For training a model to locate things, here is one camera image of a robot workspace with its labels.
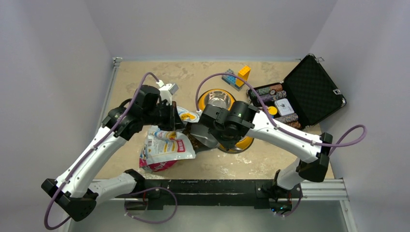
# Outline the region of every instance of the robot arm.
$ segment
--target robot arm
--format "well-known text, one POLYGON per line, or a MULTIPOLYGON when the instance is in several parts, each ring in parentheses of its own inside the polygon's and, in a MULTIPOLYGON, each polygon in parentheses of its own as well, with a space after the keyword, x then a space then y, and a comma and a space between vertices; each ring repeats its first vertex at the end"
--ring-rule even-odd
MULTIPOLYGON (((283 148, 298 158, 275 176, 273 188, 283 191, 291 190, 304 180, 322 182, 329 163, 329 148, 311 145, 296 139, 275 128, 266 114, 258 108, 243 101, 233 103, 228 111, 213 105, 207 105, 201 115, 201 124, 209 128, 209 133, 226 149, 231 149, 244 136, 260 139, 283 148)), ((310 141, 331 143, 332 136, 324 133, 321 136, 305 133, 286 124, 276 122, 284 128, 310 141)))
POLYGON ((172 101, 172 95, 177 89, 175 84, 163 85, 160 89, 141 86, 136 101, 128 106, 130 110, 119 126, 98 147, 94 146, 96 141, 102 139, 117 123, 129 100, 108 113, 96 136, 80 157, 57 179, 45 180, 42 189, 53 197, 62 183, 65 183, 55 201, 75 221, 87 217, 97 204, 133 192, 139 180, 143 179, 134 170, 127 170, 118 177, 98 183, 92 183, 92 180, 111 156, 135 133, 140 132, 144 125, 158 125, 164 131, 175 131, 184 127, 176 110, 176 103, 172 101), (80 163, 91 149, 93 151, 80 163), (66 181, 69 172, 78 164, 70 180, 66 181))

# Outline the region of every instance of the dog bowl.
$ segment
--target dog bowl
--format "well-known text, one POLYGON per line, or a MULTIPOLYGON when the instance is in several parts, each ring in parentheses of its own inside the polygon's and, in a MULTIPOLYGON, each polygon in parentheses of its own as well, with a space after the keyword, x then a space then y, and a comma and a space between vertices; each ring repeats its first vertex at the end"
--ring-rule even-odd
MULTIPOLYGON (((231 109, 232 104, 235 101, 236 101, 235 98, 228 91, 223 90, 223 89, 211 89, 205 92, 204 94, 202 94, 202 96, 198 100, 198 105, 199 105, 200 110, 204 110, 207 104, 211 104, 211 105, 229 110, 231 109)), ((201 143, 204 143, 204 142, 210 143, 211 145, 207 145, 207 146, 211 147, 212 145, 215 144, 215 142, 217 142, 215 138, 213 138, 212 135, 208 134, 207 130, 198 130, 198 131, 195 131, 194 136, 201 143)), ((252 143, 253 143, 253 138, 246 136, 246 137, 243 137, 232 149, 226 150, 221 145, 218 146, 218 149, 226 153, 237 154, 237 153, 241 153, 247 150, 252 145, 252 143)))

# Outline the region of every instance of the yellow block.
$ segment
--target yellow block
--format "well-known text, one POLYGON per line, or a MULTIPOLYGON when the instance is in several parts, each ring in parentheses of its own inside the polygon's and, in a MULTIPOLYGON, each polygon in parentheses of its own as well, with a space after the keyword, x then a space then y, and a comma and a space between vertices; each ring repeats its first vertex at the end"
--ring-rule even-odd
MULTIPOLYGON (((245 81, 247 81, 247 80, 248 80, 249 73, 250 73, 250 67, 245 66, 245 67, 243 67, 243 68, 241 69, 241 71, 239 71, 238 76, 242 77, 245 81)), ((236 84, 237 86, 241 87, 244 83, 243 83, 243 81, 237 79, 237 80, 235 81, 235 84, 236 84)))

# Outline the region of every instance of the gray wall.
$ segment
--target gray wall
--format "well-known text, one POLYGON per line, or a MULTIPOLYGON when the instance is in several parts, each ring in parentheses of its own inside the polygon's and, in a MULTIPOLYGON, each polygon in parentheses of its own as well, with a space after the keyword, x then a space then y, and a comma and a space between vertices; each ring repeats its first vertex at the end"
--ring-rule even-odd
POLYGON ((337 0, 86 0, 114 56, 292 59, 306 55, 337 0))
POLYGON ((348 100, 322 128, 338 138, 368 126, 362 143, 331 157, 362 232, 410 227, 409 12, 408 0, 338 0, 311 49, 348 100))
POLYGON ((18 226, 25 207, 41 205, 24 218, 40 231, 50 200, 40 184, 62 173, 92 138, 111 55, 83 0, 0 6, 0 218, 18 226))

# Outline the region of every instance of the metal bowl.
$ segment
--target metal bowl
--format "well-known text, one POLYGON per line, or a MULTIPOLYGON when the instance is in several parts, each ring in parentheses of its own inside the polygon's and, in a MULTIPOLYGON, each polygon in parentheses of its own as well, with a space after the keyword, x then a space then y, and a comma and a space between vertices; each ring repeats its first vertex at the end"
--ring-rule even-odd
POLYGON ((231 105, 231 98, 227 93, 215 90, 204 97, 204 105, 207 104, 227 109, 231 105))

